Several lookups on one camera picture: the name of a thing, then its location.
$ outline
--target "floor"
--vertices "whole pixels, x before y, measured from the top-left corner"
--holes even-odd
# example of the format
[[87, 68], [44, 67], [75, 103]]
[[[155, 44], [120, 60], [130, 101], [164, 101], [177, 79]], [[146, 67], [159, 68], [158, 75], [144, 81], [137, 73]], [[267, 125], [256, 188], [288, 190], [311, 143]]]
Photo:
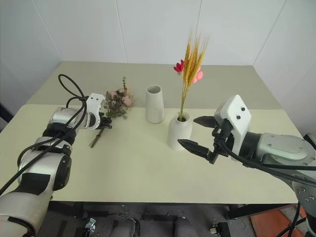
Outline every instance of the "floor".
[[[89, 205], [85, 210], [108, 211], [107, 217], [95, 217], [96, 230], [93, 236], [110, 236], [113, 225], [124, 218], [137, 218], [141, 221], [143, 214], [159, 214], [163, 216], [179, 216], [189, 219], [196, 229], [199, 237], [214, 237], [209, 228], [213, 223], [227, 222], [224, 218], [228, 210], [226, 206], [219, 205]], [[61, 223], [66, 227], [59, 233]], [[84, 220], [77, 220], [49, 211], [45, 217], [38, 237], [74, 237], [77, 227], [83, 227]], [[172, 221], [141, 221], [142, 237], [172, 237]], [[228, 221], [232, 237], [255, 237], [249, 218]]]
[[[254, 215], [250, 219], [257, 237], [275, 237], [292, 222], [295, 212], [296, 206], [293, 206]], [[301, 207], [299, 219], [304, 217], [306, 217], [306, 214]], [[306, 223], [302, 223], [294, 230], [292, 237], [304, 237], [307, 231]]]

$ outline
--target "pink flower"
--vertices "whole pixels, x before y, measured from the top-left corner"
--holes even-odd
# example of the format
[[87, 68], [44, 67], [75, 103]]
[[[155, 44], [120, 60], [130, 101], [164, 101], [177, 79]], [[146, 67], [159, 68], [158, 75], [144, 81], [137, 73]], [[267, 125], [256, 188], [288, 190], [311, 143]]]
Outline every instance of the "pink flower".
[[183, 69], [184, 69], [184, 62], [183, 60], [181, 60], [181, 64], [180, 63], [177, 63], [176, 64], [176, 67], [173, 67], [173, 69], [178, 73], [178, 74], [181, 74]]
[[197, 83], [198, 80], [201, 80], [203, 77], [203, 72], [201, 71], [201, 66], [197, 70], [196, 76], [193, 78], [193, 83]]
[[122, 95], [126, 95], [126, 90], [124, 88], [118, 89], [118, 93]]
[[122, 102], [126, 107], [131, 107], [132, 106], [132, 100], [128, 95], [125, 95], [122, 97]]
[[109, 95], [111, 100], [113, 100], [114, 97], [118, 95], [116, 91], [108, 91], [107, 94]]

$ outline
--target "black cable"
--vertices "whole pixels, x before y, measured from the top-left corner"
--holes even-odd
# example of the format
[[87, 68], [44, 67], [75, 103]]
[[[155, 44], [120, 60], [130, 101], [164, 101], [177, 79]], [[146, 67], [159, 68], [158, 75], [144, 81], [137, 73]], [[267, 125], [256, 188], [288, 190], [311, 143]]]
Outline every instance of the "black cable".
[[25, 149], [20, 153], [20, 155], [19, 155], [19, 157], [18, 157], [18, 161], [17, 161], [18, 166], [20, 165], [22, 156], [25, 154], [25, 152], [27, 152], [28, 150], [30, 150], [30, 149], [32, 149], [32, 148], [38, 147], [38, 146], [40, 146], [40, 145], [43, 145], [43, 144], [45, 144], [45, 143], [47, 143], [47, 142], [54, 141], [54, 140], [57, 139], [60, 135], [61, 135], [61, 133], [58, 133], [56, 136], [52, 137], [51, 139], [48, 139], [48, 140], [46, 140], [46, 141], [42, 141], [42, 142], [35, 143], [35, 144], [30, 145], [29, 147], [25, 148]]
[[294, 177], [292, 175], [289, 175], [289, 174], [284, 174], [284, 173], [281, 173], [279, 171], [276, 171], [276, 170], [273, 170], [273, 169], [270, 169], [270, 168], [267, 168], [261, 164], [258, 164], [258, 163], [255, 163], [255, 162], [252, 162], [252, 161], [249, 161], [243, 157], [240, 157], [239, 155], [235, 154], [234, 152], [232, 152], [227, 146], [226, 146], [226, 143], [225, 143], [225, 139], [224, 138], [218, 138], [217, 139], [218, 141], [218, 145], [220, 145], [223, 150], [228, 154], [230, 155], [231, 157], [233, 157], [234, 159], [240, 161], [241, 163], [243, 164], [246, 164], [250, 167], [253, 167], [253, 168], [256, 168], [256, 169], [259, 169], [263, 172], [266, 172], [266, 173], [269, 173], [271, 175], [274, 175], [274, 176], [277, 176], [279, 178], [284, 178], [284, 179], [288, 179], [288, 180], [291, 180], [291, 181], [294, 181], [294, 182], [298, 182], [298, 183], [301, 183], [301, 184], [306, 184], [306, 185], [310, 185], [310, 186], [313, 186], [313, 187], [316, 187], [316, 182], [313, 182], [313, 181], [309, 181], [309, 180], [305, 180], [305, 179], [301, 179], [301, 178], [298, 178], [298, 177]]
[[298, 217], [300, 215], [300, 209], [301, 209], [301, 205], [300, 205], [300, 203], [297, 203], [296, 213], [295, 213], [294, 219], [292, 221], [292, 224], [290, 225], [290, 230], [288, 232], [287, 237], [291, 237], [292, 236], [292, 233], [293, 233], [293, 231], [295, 229], [295, 226], [296, 226], [297, 219], [298, 219]]
[[71, 97], [71, 98], [67, 101], [67, 103], [66, 103], [66, 108], [68, 108], [69, 103], [70, 103], [72, 100], [75, 100], [75, 99], [77, 99], [77, 98], [78, 98], [78, 97], [76, 97], [76, 96]]
[[[73, 85], [78, 89], [80, 96], [74, 94], [73, 92], [71, 92], [61, 81], [61, 77], [65, 77], [67, 78], [69, 81], [71, 81], [73, 83]], [[76, 123], [76, 125], [71, 128], [64, 136], [62, 136], [60, 139], [58, 139], [55, 143], [53, 143], [51, 146], [47, 147], [44, 151], [42, 151], [40, 154], [38, 154], [35, 158], [33, 158], [29, 163], [27, 163], [23, 168], [21, 168], [1, 189], [0, 189], [0, 196], [4, 193], [4, 191], [25, 171], [27, 170], [29, 167], [31, 167], [34, 163], [36, 163], [38, 160], [40, 160], [45, 154], [47, 154], [48, 152], [52, 151], [60, 142], [62, 142], [63, 140], [65, 140], [67, 137], [69, 137], [69, 135], [75, 131], [80, 124], [83, 122], [84, 117], [86, 115], [87, 112], [87, 103], [86, 103], [86, 98], [82, 92], [82, 90], [80, 89], [80, 87], [67, 75], [64, 74], [60, 74], [58, 75], [58, 80], [60, 82], [60, 84], [63, 86], [63, 88], [68, 91], [69, 93], [71, 93], [72, 95], [76, 96], [77, 99], [79, 99], [82, 102], [82, 106], [81, 108], [67, 121], [67, 123], [65, 124], [65, 126], [67, 126], [79, 113], [82, 112], [83, 110], [83, 114], [80, 118], [80, 120], [78, 121], [78, 123]]]
[[282, 165], [282, 164], [262, 164], [267, 168], [274, 169], [290, 169], [290, 170], [311, 170], [316, 171], [316, 166], [301, 166], [301, 165]]
[[[295, 227], [297, 227], [298, 225], [302, 224], [302, 223], [305, 222], [305, 221], [306, 221], [306, 217], [304, 217], [304, 218], [298, 220], [298, 221], [296, 222]], [[280, 234], [277, 235], [277, 237], [282, 237], [283, 235], [285, 235], [286, 232], [288, 232], [291, 227], [292, 227], [291, 225], [289, 225], [288, 227], [286, 227], [283, 231], [280, 232]]]

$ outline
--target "dried flower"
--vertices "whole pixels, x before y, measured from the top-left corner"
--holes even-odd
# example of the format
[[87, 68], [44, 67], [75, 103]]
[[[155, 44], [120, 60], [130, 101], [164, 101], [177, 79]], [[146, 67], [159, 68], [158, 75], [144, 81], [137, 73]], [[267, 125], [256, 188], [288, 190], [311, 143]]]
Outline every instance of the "dried flower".
[[120, 89], [118, 89], [117, 90], [117, 93], [119, 94], [119, 95], [126, 95], [127, 94], [127, 89], [125, 90], [125, 89], [123, 89], [123, 88], [120, 88]]
[[174, 69], [179, 75], [182, 74], [183, 68], [184, 68], [184, 61], [183, 61], [182, 59], [181, 59], [181, 63], [177, 63], [177, 64], [176, 64], [176, 67], [173, 67], [173, 69]]
[[198, 68], [197, 74], [193, 79], [192, 83], [197, 83], [198, 80], [201, 80], [203, 77], [203, 72], [201, 71], [201, 66]]
[[111, 100], [114, 99], [115, 96], [117, 96], [117, 92], [116, 91], [108, 91], [107, 92], [107, 97], [109, 97]]
[[183, 106], [190, 86], [203, 77], [203, 72], [200, 69], [206, 46], [207, 40], [203, 40], [202, 44], [200, 44], [200, 37], [192, 38], [192, 33], [190, 33], [184, 62], [181, 60], [181, 64], [177, 63], [176, 67], [173, 67], [183, 78], [179, 121], [182, 121]]
[[125, 106], [131, 107], [132, 106], [132, 100], [128, 95], [123, 96], [122, 102]]
[[126, 88], [126, 78], [123, 77], [123, 87], [117, 91], [108, 91], [104, 108], [108, 110], [107, 117], [125, 116], [126, 110], [133, 104], [133, 93]]

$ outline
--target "white wall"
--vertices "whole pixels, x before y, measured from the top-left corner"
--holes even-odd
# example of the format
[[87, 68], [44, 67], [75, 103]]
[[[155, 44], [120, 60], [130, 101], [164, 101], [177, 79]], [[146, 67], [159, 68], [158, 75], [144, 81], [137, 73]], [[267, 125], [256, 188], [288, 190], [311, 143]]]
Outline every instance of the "white wall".
[[203, 64], [254, 65], [304, 133], [288, 96], [313, 78], [313, 12], [314, 0], [1, 0], [0, 99], [15, 113], [62, 60], [174, 64], [198, 29]]
[[287, 0], [254, 67], [300, 132], [316, 131], [316, 1]]

